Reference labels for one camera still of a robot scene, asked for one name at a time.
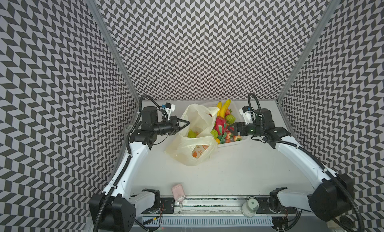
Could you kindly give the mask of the translucent cream plastic bag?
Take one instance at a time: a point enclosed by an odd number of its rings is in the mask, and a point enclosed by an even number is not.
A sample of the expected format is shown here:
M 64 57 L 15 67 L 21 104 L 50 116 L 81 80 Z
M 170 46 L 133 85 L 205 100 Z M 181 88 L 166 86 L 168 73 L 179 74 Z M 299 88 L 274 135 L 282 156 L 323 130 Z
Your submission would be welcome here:
M 204 105 L 189 105 L 182 115 L 190 124 L 174 136 L 165 154 L 186 165 L 196 166 L 218 150 L 218 143 L 211 134 L 219 109 Z

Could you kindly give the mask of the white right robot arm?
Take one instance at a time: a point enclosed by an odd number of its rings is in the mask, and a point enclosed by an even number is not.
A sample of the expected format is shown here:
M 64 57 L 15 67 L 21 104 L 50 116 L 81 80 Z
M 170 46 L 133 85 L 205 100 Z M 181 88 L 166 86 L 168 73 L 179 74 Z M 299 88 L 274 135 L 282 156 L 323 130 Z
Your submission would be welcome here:
M 235 135 L 264 136 L 263 142 L 288 158 L 309 180 L 313 189 L 309 192 L 290 191 L 286 187 L 270 192 L 269 208 L 274 213 L 292 207 L 314 213 L 328 222 L 352 209 L 353 199 L 345 195 L 353 193 L 353 180 L 339 175 L 306 152 L 283 127 L 276 127 L 268 109 L 253 110 L 244 106 L 239 110 L 242 122 L 229 126 Z

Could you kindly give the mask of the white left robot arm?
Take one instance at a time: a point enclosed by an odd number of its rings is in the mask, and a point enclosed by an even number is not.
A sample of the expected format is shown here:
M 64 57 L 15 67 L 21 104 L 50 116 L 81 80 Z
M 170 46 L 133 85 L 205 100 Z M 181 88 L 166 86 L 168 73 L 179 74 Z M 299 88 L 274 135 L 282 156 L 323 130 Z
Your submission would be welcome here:
M 89 207 L 94 231 L 128 232 L 136 217 L 143 212 L 161 212 L 161 195 L 158 190 L 144 189 L 131 196 L 133 180 L 158 135 L 174 135 L 189 125 L 189 121 L 171 116 L 170 119 L 154 122 L 145 119 L 128 137 L 126 152 L 119 168 L 103 193 L 93 195 Z

